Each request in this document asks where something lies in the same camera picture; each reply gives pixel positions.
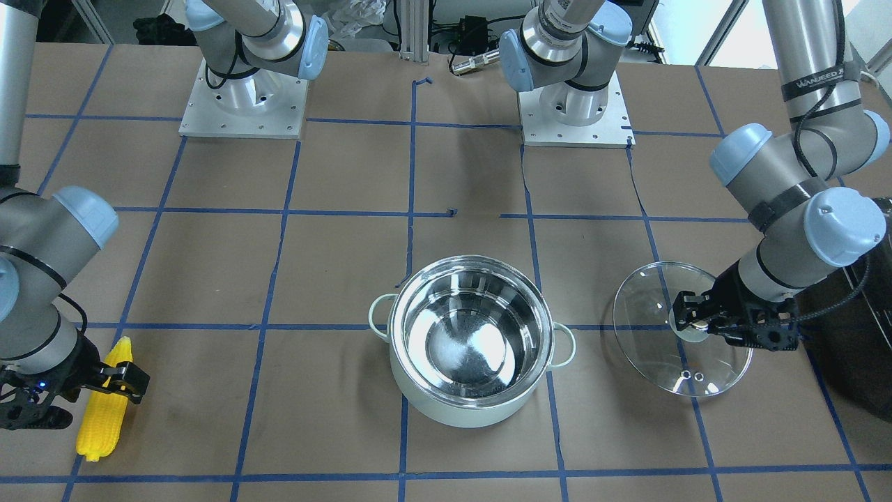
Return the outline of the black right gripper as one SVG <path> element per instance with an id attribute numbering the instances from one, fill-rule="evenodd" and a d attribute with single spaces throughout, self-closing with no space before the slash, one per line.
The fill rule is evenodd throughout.
<path id="1" fill-rule="evenodd" d="M 103 363 L 95 344 L 79 335 L 74 351 L 60 365 L 40 374 L 23 374 L 4 366 L 1 382 L 1 429 L 55 431 L 73 422 L 69 410 L 55 406 L 55 397 L 77 402 L 80 388 L 91 386 L 93 391 L 124 396 L 138 406 L 151 378 L 132 361 L 114 366 Z"/>

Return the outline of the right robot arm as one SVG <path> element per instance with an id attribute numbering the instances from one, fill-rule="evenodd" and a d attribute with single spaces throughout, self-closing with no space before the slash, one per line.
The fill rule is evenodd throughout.
<path id="1" fill-rule="evenodd" d="M 39 1 L 3 1 L 2 13 L 2 428 L 64 429 L 70 411 L 54 406 L 81 390 L 139 404 L 149 375 L 136 363 L 104 363 L 55 305 L 64 289 L 114 235 L 111 204 L 69 185 L 44 198 L 18 187 L 26 99 L 34 61 Z"/>

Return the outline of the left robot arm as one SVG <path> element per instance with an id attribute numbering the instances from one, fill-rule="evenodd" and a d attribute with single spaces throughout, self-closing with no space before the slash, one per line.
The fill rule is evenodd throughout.
<path id="1" fill-rule="evenodd" d="M 668 322 L 686 341 L 718 335 L 730 346 L 787 351 L 799 346 L 797 324 L 853 294 L 809 314 L 800 314 L 794 297 L 869 254 L 886 234 L 878 204 L 828 180 L 875 162 L 890 128 L 861 104 L 861 70 L 840 2 L 762 6 L 791 131 L 777 136 L 750 123 L 724 137 L 709 159 L 762 240 L 710 289 L 679 292 Z"/>

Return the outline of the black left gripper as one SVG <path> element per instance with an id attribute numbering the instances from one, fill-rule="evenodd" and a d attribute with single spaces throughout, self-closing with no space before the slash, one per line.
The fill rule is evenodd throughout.
<path id="1" fill-rule="evenodd" d="M 711 290 L 681 290 L 672 303 L 672 327 L 722 337 L 731 347 L 794 351 L 799 347 L 799 308 L 789 298 L 771 302 L 752 293 L 733 264 L 717 277 Z"/>

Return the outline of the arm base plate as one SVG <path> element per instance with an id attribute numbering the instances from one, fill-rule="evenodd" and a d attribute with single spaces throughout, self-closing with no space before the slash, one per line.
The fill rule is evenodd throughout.
<path id="1" fill-rule="evenodd" d="M 636 145 L 618 74 L 593 92 L 560 82 L 517 95 L 523 145 L 626 149 Z"/>
<path id="2" fill-rule="evenodd" d="M 230 79 L 218 89 L 201 61 L 178 128 L 186 137 L 207 139 L 294 139 L 302 136 L 309 82 L 258 70 Z"/>

